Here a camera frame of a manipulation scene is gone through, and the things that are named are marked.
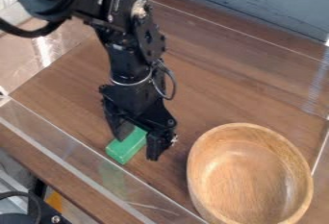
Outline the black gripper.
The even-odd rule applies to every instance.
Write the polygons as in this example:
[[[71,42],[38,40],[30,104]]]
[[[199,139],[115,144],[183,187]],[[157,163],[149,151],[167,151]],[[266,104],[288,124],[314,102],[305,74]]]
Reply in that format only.
[[[115,138],[125,141],[135,126],[142,128],[147,132],[147,159],[157,162],[178,141],[178,122],[165,106],[165,80],[151,79],[134,86],[102,85],[99,92]]]

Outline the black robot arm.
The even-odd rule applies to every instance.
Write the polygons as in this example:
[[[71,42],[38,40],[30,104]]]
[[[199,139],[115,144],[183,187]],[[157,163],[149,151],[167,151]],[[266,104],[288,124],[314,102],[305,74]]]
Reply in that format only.
[[[165,102],[175,97],[166,81],[166,36],[153,20],[149,0],[18,0],[47,25],[24,30],[0,18],[0,30],[18,37],[44,37],[76,17],[90,26],[110,57],[111,82],[99,86],[104,116],[117,140],[135,128],[146,132],[147,159],[155,161],[178,139],[177,119]]]

